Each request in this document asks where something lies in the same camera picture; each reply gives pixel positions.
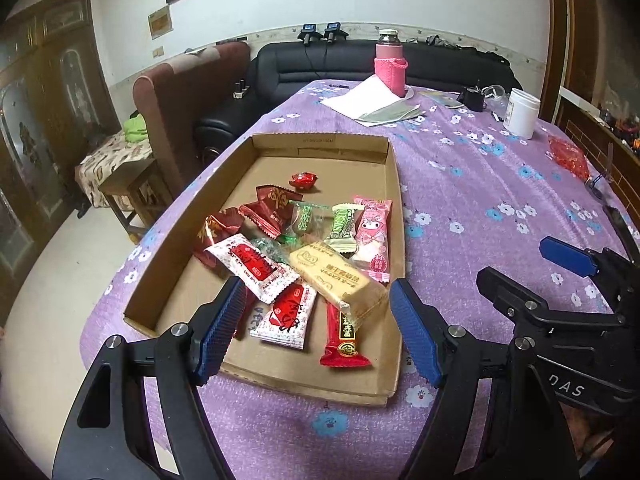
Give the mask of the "red mesh gift bag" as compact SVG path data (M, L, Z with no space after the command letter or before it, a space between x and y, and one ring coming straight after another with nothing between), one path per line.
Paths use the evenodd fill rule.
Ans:
M548 147L552 160L560 167L582 182L590 178L587 159L580 148L557 136L548 136Z

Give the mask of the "white plastic jar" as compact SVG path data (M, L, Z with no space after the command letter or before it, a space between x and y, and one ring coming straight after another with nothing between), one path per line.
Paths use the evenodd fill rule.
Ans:
M504 126L519 138L530 140L534 136L540 110L540 99L528 92L513 88L506 106Z

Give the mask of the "wooden glass door cabinet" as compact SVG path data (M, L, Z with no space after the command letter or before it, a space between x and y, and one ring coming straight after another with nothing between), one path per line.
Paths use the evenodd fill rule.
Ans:
M91 0L42 0L1 25L1 314L74 211L86 155L119 129Z

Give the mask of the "pink cartoon snack packet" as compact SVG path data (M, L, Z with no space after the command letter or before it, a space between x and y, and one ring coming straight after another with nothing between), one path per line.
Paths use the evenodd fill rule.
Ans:
M390 281L387 220L393 202L356 195L354 203L363 206L363 210L356 229L357 248L352 262L370 278L386 284Z

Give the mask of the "small red candy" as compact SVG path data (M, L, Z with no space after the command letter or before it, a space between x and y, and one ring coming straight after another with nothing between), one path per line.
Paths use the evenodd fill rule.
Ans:
M310 192L314 189L318 180L318 176L312 172L298 172L293 174L288 180L288 184L296 189L299 193Z

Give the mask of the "side table patterned cloth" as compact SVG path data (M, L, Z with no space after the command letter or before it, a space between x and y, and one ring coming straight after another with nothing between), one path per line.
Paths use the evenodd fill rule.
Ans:
M75 168L75 182L94 208L108 208L130 240L140 242L174 198L147 136L109 136Z

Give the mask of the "green clear candy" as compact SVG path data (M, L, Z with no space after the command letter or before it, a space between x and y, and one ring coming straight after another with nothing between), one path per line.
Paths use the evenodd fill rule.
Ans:
M326 234L326 222L332 217L331 208L308 202L294 202L291 223L283 234L273 240L269 237L254 237L252 244L264 254L285 262L294 250L321 240Z

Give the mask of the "white green paper stack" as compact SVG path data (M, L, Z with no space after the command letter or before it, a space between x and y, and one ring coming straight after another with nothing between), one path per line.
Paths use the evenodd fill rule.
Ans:
M396 96L378 76L369 77L341 96L323 99L321 104L365 127L394 124L424 114L420 104Z

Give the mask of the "green item on side table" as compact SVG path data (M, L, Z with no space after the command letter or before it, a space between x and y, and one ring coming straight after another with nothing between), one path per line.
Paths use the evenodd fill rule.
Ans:
M122 125L125 140L128 143L139 143L148 138L148 128L144 117L140 113L131 115Z

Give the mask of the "pink thermos bottle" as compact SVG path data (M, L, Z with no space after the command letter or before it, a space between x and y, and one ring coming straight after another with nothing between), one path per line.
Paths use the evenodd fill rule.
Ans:
M395 96L406 95L408 61L396 29L381 29L375 45L374 72Z

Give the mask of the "black leather sofa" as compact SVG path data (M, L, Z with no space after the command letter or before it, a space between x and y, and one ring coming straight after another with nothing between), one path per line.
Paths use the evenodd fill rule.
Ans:
M321 79L363 81L373 74L376 42L341 40L276 42L262 47L234 88L247 88L242 99L229 98L193 124L193 140L207 166L262 115L274 110L307 84ZM402 45L408 61L407 82L444 91L473 84L521 89L509 61L472 47L445 47L425 41Z

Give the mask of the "red doll candy bar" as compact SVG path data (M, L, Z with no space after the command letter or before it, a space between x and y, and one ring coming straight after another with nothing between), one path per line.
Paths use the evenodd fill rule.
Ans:
M371 365L371 361L358 350L354 326L334 304L326 305L326 345L320 364L329 368L363 368Z

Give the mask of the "black mug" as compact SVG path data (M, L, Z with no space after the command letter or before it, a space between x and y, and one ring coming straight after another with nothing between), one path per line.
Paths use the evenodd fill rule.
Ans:
M481 113L485 109L485 97L479 86L468 87L462 90L457 101L472 112Z

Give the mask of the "small white red packet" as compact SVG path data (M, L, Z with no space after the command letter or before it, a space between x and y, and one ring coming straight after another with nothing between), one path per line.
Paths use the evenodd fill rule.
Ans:
M309 318L317 292L305 282L294 282L277 296L270 311L250 330L250 336L294 350L305 348Z

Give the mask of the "white red snack packet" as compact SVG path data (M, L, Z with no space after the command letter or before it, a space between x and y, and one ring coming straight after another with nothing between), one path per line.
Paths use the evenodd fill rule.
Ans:
M241 233L210 245L205 251L239 278L263 304L272 304L299 278L288 264L272 260Z

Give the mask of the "green snack bar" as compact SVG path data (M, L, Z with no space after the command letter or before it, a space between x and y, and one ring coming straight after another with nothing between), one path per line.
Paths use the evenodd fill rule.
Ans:
M360 204L334 205L332 207L332 226L324 242L340 254L356 252L356 223L361 211L363 211L363 206Z

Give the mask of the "cardboard tray box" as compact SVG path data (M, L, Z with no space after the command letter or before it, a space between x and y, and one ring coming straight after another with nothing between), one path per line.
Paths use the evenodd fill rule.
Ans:
M124 311L156 337L239 284L262 308L229 375L325 401L383 406L401 336L388 285L405 273L396 159L382 136L254 134L209 166L153 228Z

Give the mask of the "dark red pyramid snack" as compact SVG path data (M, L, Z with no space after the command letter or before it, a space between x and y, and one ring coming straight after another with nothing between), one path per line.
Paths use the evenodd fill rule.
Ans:
M291 223L294 202L302 199L302 194L288 188L273 184L259 185L256 188L256 200L239 206L239 213L275 240Z

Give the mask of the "dark red foil snack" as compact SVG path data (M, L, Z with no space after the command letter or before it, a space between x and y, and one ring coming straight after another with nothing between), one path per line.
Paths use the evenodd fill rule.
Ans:
M208 248L238 234L243 223L244 217L236 207L229 207L216 214L209 214L198 232L192 254L204 266L215 269L218 260L208 251Z

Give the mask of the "yellow wall plaque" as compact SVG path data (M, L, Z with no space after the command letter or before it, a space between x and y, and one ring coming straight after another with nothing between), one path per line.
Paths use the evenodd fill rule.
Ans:
M148 16L148 24L153 40L172 32L174 28L172 27L170 7L163 6L160 10L151 13Z

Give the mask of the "small green booklet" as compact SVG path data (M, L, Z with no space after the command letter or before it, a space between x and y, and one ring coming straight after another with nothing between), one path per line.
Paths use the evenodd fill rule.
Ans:
M420 96L427 96L432 99L437 105L448 108L448 110L456 110L463 106L455 96L447 92L437 90L423 90L419 92Z

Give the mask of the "yellow cheese cake packet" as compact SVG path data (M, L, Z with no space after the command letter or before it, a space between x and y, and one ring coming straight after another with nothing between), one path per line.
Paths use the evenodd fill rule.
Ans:
M323 242L293 250L288 264L355 328L374 310L388 305L388 292L382 284Z

